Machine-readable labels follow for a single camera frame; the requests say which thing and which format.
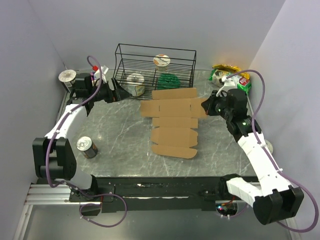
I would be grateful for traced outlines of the brown cardboard box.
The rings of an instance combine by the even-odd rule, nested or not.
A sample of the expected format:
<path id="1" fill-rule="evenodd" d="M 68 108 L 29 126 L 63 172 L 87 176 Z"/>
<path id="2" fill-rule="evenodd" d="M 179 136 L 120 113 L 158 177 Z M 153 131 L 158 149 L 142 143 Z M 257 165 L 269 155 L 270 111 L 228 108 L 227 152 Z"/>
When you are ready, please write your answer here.
<path id="1" fill-rule="evenodd" d="M 153 90 L 151 100 L 142 100 L 140 114 L 152 118 L 151 150 L 159 156 L 192 159 L 197 154 L 199 119 L 207 114 L 197 89 Z"/>

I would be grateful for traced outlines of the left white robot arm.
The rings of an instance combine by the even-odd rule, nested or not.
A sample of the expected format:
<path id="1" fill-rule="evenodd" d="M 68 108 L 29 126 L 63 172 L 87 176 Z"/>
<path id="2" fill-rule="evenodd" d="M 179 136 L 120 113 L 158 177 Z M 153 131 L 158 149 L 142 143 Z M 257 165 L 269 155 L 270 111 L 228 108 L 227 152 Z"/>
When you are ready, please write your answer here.
<path id="1" fill-rule="evenodd" d="M 115 103 L 132 96 L 115 78 L 96 84 L 93 80 L 89 73 L 75 78 L 61 118 L 49 133 L 32 143 L 36 176 L 46 179 L 52 188 L 66 184 L 81 192 L 87 201 L 94 201 L 99 195 L 97 178 L 78 167 L 69 140 L 96 102 Z"/>

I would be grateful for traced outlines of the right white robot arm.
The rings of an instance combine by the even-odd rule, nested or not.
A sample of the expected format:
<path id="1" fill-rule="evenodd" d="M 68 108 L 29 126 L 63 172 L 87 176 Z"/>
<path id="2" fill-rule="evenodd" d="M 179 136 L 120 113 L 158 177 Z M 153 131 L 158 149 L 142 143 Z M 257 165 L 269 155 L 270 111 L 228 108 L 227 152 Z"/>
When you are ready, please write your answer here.
<path id="1" fill-rule="evenodd" d="M 218 193 L 223 199 L 236 196 L 253 208 L 258 221 L 267 225 L 295 217 L 304 199 L 300 187 L 293 185 L 276 170 L 269 151 L 263 149 L 265 140 L 257 121 L 248 114 L 247 95 L 243 90 L 213 90 L 201 103 L 208 116 L 220 116 L 234 140 L 241 147 L 254 169 L 260 187 L 238 174 L 222 176 Z"/>

